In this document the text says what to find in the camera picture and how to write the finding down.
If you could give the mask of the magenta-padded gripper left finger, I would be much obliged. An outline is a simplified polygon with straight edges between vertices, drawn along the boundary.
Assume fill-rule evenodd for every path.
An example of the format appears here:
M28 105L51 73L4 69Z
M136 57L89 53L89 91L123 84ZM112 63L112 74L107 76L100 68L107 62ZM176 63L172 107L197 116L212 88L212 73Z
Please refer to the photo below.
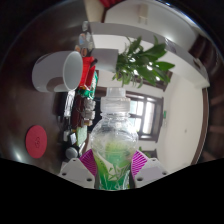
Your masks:
M72 158L61 168L58 176L78 186L93 189L97 176L93 152L88 150L80 158Z

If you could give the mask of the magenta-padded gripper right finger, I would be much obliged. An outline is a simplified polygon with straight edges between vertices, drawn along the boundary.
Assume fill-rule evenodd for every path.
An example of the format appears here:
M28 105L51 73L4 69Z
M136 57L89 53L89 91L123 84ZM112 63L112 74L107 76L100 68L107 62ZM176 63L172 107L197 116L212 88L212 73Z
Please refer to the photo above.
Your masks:
M131 162L131 174L136 188L144 187L168 175L157 158L148 158L137 150Z

